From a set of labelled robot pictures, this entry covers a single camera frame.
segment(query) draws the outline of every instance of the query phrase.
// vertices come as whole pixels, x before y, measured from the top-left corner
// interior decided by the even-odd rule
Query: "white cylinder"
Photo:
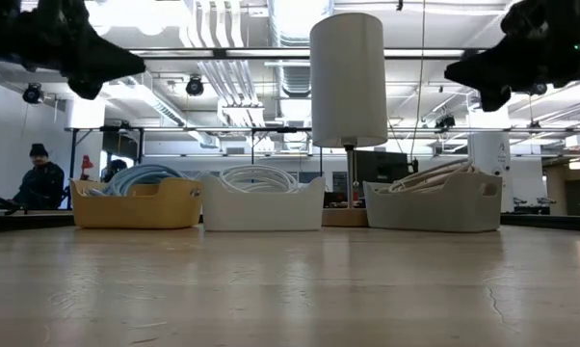
[[[381,22],[365,13],[333,15],[313,27],[310,40],[314,145],[386,143]]]

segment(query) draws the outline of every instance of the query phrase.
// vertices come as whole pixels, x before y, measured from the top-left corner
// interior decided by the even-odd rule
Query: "hose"
[[[265,165],[243,165],[220,172],[222,184],[237,192],[297,193],[299,181],[285,171]]]
[[[413,173],[393,182],[389,187],[378,190],[378,193],[430,193],[442,189],[451,174],[480,174],[479,168],[472,165],[471,159],[460,159],[436,166],[421,173]]]
[[[189,178],[186,174],[164,165],[142,164],[119,171],[104,189],[89,189],[85,195],[126,197],[129,188],[134,184],[159,184],[162,179],[169,177]]]

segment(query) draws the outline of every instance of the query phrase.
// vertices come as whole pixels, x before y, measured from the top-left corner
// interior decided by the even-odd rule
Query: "table surface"
[[[580,346],[580,232],[4,232],[0,346]]]

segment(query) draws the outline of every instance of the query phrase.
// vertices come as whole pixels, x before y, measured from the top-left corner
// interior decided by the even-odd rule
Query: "ceiling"
[[[105,6],[109,3],[129,1],[131,13],[111,13]],[[270,0],[272,2],[287,2],[295,4],[299,13],[303,7],[316,0]],[[107,0],[105,5],[96,7],[93,13],[92,1],[87,1],[92,12],[92,23],[100,22],[100,17],[106,20],[103,38],[125,48],[184,48],[185,40],[181,34],[189,22],[190,13],[186,12],[186,2],[189,0]],[[222,46],[215,36],[217,24],[216,13],[219,3],[225,5],[225,21],[232,21],[230,1],[211,0],[210,32],[213,43]],[[145,4],[146,13],[138,12],[138,6]],[[202,22],[202,12],[206,7],[201,1],[196,1],[198,8],[198,26]],[[511,0],[428,0],[423,13],[422,0],[406,0],[404,9],[396,11],[396,1],[365,1],[336,0],[334,13],[363,12],[377,17],[383,25],[385,47],[420,48],[424,40],[425,47],[431,48],[466,48],[490,47],[502,38],[499,30],[499,20],[502,18]],[[241,37],[247,47],[270,47],[275,45],[271,35],[272,17],[268,13],[266,0],[245,0],[240,2]],[[297,15],[293,20],[296,25],[309,25],[308,16]],[[157,23],[160,26],[157,35],[143,34],[143,28],[136,27],[139,23]],[[226,36],[231,37],[231,28],[226,26]],[[255,87],[258,100],[264,107],[263,120],[300,120],[303,118],[309,124],[309,114],[304,115],[308,100],[286,100],[287,97],[279,91],[277,68],[270,67],[275,62],[248,61],[249,74]],[[434,121],[444,114],[456,117],[457,125],[465,124],[467,114],[467,88],[447,81],[443,71],[450,62],[425,61],[386,61],[386,92],[387,109],[391,123],[400,127],[415,125],[433,127]],[[188,96],[185,92],[190,75],[205,74],[196,61],[147,61],[152,82],[150,88],[163,96],[173,109],[181,113],[181,117],[191,125],[221,126],[218,115],[219,97],[203,77],[204,93],[200,96]],[[0,65],[2,79],[6,83],[24,87],[29,82],[41,82],[43,89],[58,98],[71,98],[73,94],[66,85],[64,78],[52,71],[40,71],[32,74],[21,67]],[[238,85],[236,75],[230,73],[233,82]],[[418,90],[420,88],[420,105]],[[129,120],[133,125],[159,126],[160,115],[148,107],[137,95],[130,96],[111,93],[112,88],[104,88],[100,97],[106,98],[108,120]],[[508,105],[513,126],[525,127],[532,119],[544,115],[561,112],[580,102],[580,86],[559,93],[549,93],[544,97],[516,95]],[[580,112],[573,112],[565,117],[559,117],[549,123],[549,126],[570,126],[580,121]],[[552,134],[545,138],[562,138],[562,135]]]

